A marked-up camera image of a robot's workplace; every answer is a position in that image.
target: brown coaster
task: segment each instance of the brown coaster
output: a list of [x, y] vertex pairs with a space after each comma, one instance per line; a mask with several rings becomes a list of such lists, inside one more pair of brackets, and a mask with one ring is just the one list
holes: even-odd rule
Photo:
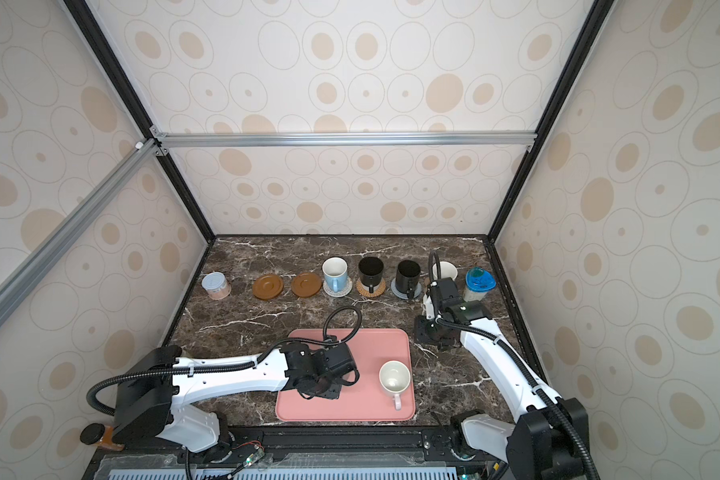
[[360, 295], [366, 296], [368, 298], [374, 298], [376, 296], [379, 296], [384, 293], [384, 290], [387, 289], [387, 283], [384, 282], [383, 278], [382, 282], [376, 285], [376, 288], [373, 289], [373, 293], [368, 292], [368, 289], [365, 288], [365, 285], [362, 284], [360, 279], [358, 279], [357, 283], [355, 283], [355, 286], [357, 287], [358, 293], [360, 293]]
[[260, 300], [271, 300], [282, 292], [282, 278], [277, 274], [261, 275], [253, 282], [253, 295]]
[[291, 290], [296, 296], [309, 298], [322, 288], [322, 278], [312, 272], [302, 272], [291, 282]]

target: black mug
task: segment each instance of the black mug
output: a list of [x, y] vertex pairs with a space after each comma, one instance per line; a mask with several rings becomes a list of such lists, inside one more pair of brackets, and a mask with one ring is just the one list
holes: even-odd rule
[[403, 295], [407, 295], [409, 300], [413, 300], [421, 274], [422, 268], [416, 262], [412, 260], [400, 262], [398, 272], [394, 276], [394, 288]]
[[358, 263], [358, 270], [360, 270], [360, 283], [369, 293], [373, 293], [373, 289], [382, 282], [384, 262], [376, 256], [364, 256]]

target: patterned wallpaper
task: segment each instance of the patterned wallpaper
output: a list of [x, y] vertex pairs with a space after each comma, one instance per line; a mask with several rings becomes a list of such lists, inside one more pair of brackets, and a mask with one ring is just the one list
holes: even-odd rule
[[89, 0], [163, 131], [533, 130], [591, 0]]
[[217, 234], [475, 234], [525, 146], [173, 150]]
[[135, 138], [58, 5], [0, 0], [0, 284]]
[[603, 478], [720, 478], [720, 0], [630, 0], [500, 236]]
[[0, 328], [0, 480], [78, 480], [80, 430], [109, 418], [87, 390], [162, 340], [206, 243], [160, 172], [148, 160]]

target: dark brown marble surface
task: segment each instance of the dark brown marble surface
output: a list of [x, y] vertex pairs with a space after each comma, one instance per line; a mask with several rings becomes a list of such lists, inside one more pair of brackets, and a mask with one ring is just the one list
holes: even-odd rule
[[[400, 425], [435, 425], [437, 422], [431, 412], [447, 422], [451, 415], [474, 408], [482, 408], [492, 417], [512, 422], [498, 389], [468, 351], [452, 349], [438, 352], [433, 346], [422, 346], [413, 341], [413, 318], [421, 313], [420, 302], [399, 300], [389, 288], [373, 299], [361, 296], [356, 289], [339, 299], [330, 298], [322, 291], [312, 298], [299, 299], [289, 288], [293, 277], [301, 272], [313, 271], [322, 276], [322, 262], [331, 256], [340, 256], [347, 261], [349, 276], [354, 280], [358, 278], [357, 264], [363, 255], [378, 256], [384, 261], [384, 278], [389, 284], [398, 262], [404, 259], [415, 260], [425, 273], [432, 248], [438, 249], [441, 260], [458, 267], [456, 283], [460, 291], [464, 288], [464, 275], [472, 266], [491, 270], [480, 238], [220, 238], [202, 267], [202, 274], [223, 272], [230, 282], [232, 293], [224, 300], [211, 300], [198, 281], [173, 336], [173, 343], [195, 358], [251, 355], [265, 350], [274, 341], [288, 337], [292, 330], [322, 328], [330, 312], [354, 303], [362, 308], [364, 327], [400, 328], [409, 335], [416, 415], [407, 422], [400, 422]], [[258, 300], [252, 294], [251, 285], [260, 275], [271, 272], [282, 276], [286, 287], [274, 300]], [[489, 292], [483, 302], [499, 322], [503, 334], [520, 351], [499, 288]], [[350, 326], [353, 321], [354, 315], [347, 312], [346, 316], [337, 316], [336, 326]], [[275, 415], [276, 398], [274, 392], [248, 392], [213, 398], [199, 402], [197, 406], [208, 412], [224, 412], [231, 425], [279, 425], [284, 422]]]

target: tray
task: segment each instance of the tray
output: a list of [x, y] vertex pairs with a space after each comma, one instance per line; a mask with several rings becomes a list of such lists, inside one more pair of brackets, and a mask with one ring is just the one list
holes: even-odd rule
[[[328, 329], [328, 334], [343, 338], [351, 331]], [[289, 336], [322, 340], [322, 330], [294, 330]], [[336, 400], [306, 400], [296, 390], [278, 392], [275, 407], [278, 418], [284, 422], [402, 422], [413, 417], [415, 379], [401, 395], [401, 410], [394, 409], [394, 400], [384, 393], [378, 382], [378, 371], [389, 360], [403, 362], [411, 369], [408, 334], [400, 329], [361, 329], [348, 346], [360, 371], [360, 380], [353, 386], [343, 386]]]

